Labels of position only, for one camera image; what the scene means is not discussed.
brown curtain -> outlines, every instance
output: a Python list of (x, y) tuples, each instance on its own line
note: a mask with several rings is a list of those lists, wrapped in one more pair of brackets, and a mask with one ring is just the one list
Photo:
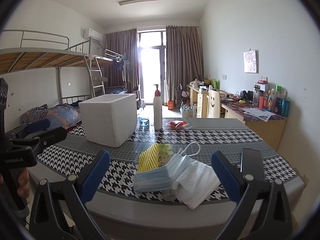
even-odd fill
[[(121, 55), (125, 55), (130, 61), (127, 73), (127, 89), (129, 93), (138, 85), (139, 78), (139, 54), (138, 54), (137, 29), (110, 33), (106, 35), (105, 48)], [(104, 67), (102, 75), (108, 78), (107, 87), (123, 86), (122, 71), (115, 70), (112, 66)]]
[(197, 27), (167, 26), (168, 100), (175, 100), (179, 84), (203, 79), (203, 55)]

glass door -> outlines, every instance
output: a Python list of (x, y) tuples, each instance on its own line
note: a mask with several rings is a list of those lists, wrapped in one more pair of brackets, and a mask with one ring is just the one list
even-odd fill
[(142, 49), (141, 50), (141, 66), (143, 76), (143, 98), (146, 104), (153, 103), (156, 86), (161, 87), (161, 70), (160, 70), (160, 50), (159, 49)]
[(152, 104), (156, 86), (159, 85), (164, 102), (165, 78), (165, 31), (139, 33), (140, 87), (141, 98)]

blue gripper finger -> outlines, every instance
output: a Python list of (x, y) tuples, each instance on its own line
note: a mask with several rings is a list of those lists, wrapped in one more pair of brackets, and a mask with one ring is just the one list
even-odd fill
[(41, 121), (28, 124), (28, 126), (26, 127), (26, 132), (35, 133), (38, 131), (42, 131), (49, 128), (50, 125), (51, 125), (51, 122), (49, 119), (43, 119)]
[(110, 154), (102, 150), (90, 164), (82, 168), (76, 190), (83, 204), (92, 200), (109, 166)]
[(212, 153), (211, 166), (231, 201), (240, 202), (244, 181), (241, 172), (219, 151)]

face mask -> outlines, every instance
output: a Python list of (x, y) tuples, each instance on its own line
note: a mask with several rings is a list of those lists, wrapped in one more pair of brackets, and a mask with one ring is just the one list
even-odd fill
[[(198, 154), (200, 152), (200, 145), (196, 142), (192, 142), (189, 145), (191, 144), (199, 146), (199, 150), (196, 153)], [(189, 145), (183, 151), (180, 149), (179, 152), (174, 154), (169, 162), (162, 167), (140, 173), (134, 171), (133, 189), (136, 192), (153, 192), (172, 189), (172, 184), (178, 179), (190, 162), (190, 158), (187, 155), (182, 156)], [(132, 184), (124, 183), (123, 178), (126, 172), (122, 175), (122, 183), (126, 186), (131, 186)]]

poster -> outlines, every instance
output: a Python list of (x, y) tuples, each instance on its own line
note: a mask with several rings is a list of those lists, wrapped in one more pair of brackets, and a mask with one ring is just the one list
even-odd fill
[(243, 54), (244, 72), (257, 73), (257, 56), (255, 50), (249, 50)]

